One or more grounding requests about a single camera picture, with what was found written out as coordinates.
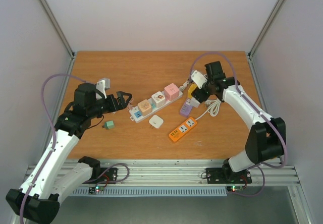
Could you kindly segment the white square charger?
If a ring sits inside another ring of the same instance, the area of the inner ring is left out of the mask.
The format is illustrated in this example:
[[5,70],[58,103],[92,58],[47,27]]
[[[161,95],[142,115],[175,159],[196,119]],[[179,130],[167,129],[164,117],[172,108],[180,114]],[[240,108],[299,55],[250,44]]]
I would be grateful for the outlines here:
[[190,104],[195,108],[198,108],[200,106],[200,102],[196,100],[194,97],[190,99]]

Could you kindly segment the yellow cube socket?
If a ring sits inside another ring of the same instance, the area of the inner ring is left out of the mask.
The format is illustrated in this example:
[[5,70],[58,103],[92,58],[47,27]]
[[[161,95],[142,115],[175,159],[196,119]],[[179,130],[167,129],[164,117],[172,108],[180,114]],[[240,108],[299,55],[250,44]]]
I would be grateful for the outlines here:
[[192,92],[196,89],[197,85],[195,83],[192,83],[187,91],[187,98],[192,98]]

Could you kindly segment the beige cube socket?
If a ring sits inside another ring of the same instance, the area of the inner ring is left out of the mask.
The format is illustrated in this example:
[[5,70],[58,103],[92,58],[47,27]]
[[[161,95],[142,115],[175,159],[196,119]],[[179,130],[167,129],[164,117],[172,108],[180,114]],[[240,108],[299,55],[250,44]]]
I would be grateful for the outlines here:
[[152,105],[147,99],[139,102],[137,106],[142,116],[146,116],[152,112]]

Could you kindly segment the white power strip pastel sockets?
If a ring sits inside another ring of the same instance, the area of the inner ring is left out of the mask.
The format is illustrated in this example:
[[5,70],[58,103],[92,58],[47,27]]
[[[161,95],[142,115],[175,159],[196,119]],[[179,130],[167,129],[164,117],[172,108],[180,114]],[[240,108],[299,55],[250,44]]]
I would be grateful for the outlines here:
[[144,101],[144,103],[149,104],[150,106],[150,110],[148,110],[148,113],[144,113],[143,114],[143,110],[141,110],[139,108],[139,104],[137,104],[135,107],[132,107],[129,110],[129,114],[130,114],[130,120],[135,122],[135,123],[139,123],[149,117],[152,117],[154,114],[156,114],[158,111],[160,111],[161,109],[167,107],[168,105],[172,104],[173,102],[175,102],[176,100],[180,99],[183,96],[183,93],[180,91],[179,95],[173,99],[173,100],[168,100],[166,99],[165,104],[163,104],[160,107],[157,107],[154,105],[152,98],[149,98],[147,100]]

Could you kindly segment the pink cube socket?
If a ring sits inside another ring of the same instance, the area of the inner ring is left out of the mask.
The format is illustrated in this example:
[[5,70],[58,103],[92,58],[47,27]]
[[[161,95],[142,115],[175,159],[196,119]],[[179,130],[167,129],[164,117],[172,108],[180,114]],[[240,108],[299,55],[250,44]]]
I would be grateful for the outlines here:
[[172,101],[179,96],[179,88],[171,83],[164,88],[164,94],[167,100]]

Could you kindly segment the white cube socket adapter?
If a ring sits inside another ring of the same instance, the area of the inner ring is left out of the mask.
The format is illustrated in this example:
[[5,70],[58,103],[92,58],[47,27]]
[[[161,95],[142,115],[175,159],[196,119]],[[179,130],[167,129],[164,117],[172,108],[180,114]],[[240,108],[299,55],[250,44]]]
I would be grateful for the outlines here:
[[160,108],[166,103],[166,98],[162,92],[158,91],[151,96],[152,104],[156,108]]

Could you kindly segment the white charger with pink cable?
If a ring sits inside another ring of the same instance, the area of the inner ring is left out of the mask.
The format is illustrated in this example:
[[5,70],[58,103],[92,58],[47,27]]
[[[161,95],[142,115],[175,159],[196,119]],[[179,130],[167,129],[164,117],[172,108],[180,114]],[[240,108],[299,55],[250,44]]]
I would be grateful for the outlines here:
[[129,103],[129,104],[127,105],[126,110],[132,110],[132,109],[133,109],[133,105],[132,105],[131,103]]

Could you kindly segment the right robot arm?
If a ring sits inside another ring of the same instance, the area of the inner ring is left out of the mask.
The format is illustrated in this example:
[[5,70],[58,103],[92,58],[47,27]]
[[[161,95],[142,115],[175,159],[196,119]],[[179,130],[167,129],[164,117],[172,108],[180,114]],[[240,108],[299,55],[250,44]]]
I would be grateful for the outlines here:
[[196,84],[192,97],[198,102],[215,95],[227,103],[244,121],[249,135],[244,150],[226,159],[222,166],[225,182],[232,183],[247,169],[267,160],[287,156],[286,124],[262,110],[245,92],[237,76],[227,77],[219,61],[206,64],[206,74],[194,70],[190,80]]

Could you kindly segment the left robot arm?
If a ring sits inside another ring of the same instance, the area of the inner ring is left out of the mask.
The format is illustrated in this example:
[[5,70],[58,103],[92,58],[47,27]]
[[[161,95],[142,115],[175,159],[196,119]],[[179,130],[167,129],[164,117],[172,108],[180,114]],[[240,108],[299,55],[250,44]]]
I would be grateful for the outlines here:
[[51,223],[71,192],[83,183],[99,181],[104,174],[99,160],[84,156],[71,171],[56,180],[67,156],[90,129],[92,119],[123,110],[132,99],[130,93],[118,91],[116,95],[106,95],[105,90],[99,83],[83,83],[77,87],[74,100],[58,117],[48,147],[32,174],[19,189],[8,191],[6,201],[21,222],[27,219]]

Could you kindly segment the white flat charger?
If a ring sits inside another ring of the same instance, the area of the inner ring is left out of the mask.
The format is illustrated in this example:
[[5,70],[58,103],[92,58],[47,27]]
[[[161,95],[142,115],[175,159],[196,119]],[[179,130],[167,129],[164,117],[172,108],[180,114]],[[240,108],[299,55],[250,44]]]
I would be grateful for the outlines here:
[[154,127],[155,129],[159,129],[164,123],[164,120],[157,116],[157,115],[153,115],[150,119],[149,119],[149,124]]

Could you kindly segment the left small circuit board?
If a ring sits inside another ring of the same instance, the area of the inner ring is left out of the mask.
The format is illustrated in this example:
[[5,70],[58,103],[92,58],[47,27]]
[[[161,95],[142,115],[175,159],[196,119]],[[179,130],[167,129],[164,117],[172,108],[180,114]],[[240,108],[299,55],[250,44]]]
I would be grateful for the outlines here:
[[97,193],[103,192],[104,189],[105,189],[105,187],[103,187],[103,186],[89,187],[88,194],[97,194]]

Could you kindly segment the small circuit board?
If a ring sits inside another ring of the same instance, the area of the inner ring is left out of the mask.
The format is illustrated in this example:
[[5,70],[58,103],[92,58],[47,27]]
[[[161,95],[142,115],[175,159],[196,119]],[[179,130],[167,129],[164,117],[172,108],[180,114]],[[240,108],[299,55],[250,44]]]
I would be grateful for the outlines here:
[[104,189],[105,189],[105,187],[103,187],[103,186],[89,187],[88,194],[97,194],[97,193],[103,192]]
[[239,191],[243,191],[245,188],[246,188],[246,186],[232,185],[232,186],[227,186],[227,191],[228,192],[239,192]]

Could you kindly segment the right small circuit board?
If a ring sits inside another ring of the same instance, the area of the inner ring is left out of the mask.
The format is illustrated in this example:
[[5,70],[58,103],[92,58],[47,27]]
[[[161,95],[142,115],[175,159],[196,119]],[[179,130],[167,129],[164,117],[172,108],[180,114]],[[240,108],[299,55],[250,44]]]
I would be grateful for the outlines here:
[[228,192],[239,192],[239,191],[243,191],[245,188],[246,188],[246,186],[232,185],[232,186],[227,186],[227,191]]

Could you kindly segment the aluminium frame post right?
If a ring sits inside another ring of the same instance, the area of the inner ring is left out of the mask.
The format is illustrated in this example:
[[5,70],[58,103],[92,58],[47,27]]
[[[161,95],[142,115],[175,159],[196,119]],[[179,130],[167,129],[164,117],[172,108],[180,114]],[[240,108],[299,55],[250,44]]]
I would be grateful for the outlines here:
[[253,46],[251,47],[248,55],[248,59],[252,60],[253,56],[255,55],[256,51],[260,47],[260,44],[264,40],[265,36],[267,35],[269,29],[271,28],[273,22],[275,21],[277,15],[279,14],[281,8],[283,7],[286,0],[277,0],[269,13],[269,16],[267,17],[262,29],[260,30]]

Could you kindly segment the aluminium frame post left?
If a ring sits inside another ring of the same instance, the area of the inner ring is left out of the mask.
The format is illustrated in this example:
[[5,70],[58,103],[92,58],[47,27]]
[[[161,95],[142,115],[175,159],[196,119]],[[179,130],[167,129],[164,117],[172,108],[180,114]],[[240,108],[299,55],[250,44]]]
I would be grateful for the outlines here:
[[72,47],[70,46],[63,30],[61,29],[54,13],[52,12],[52,9],[49,6],[49,3],[47,2],[47,0],[38,0],[41,7],[43,8],[43,10],[46,13],[46,16],[48,17],[49,21],[51,22],[52,26],[54,27],[57,35],[59,36],[61,42],[63,43],[68,55],[73,59],[75,53],[72,50]]

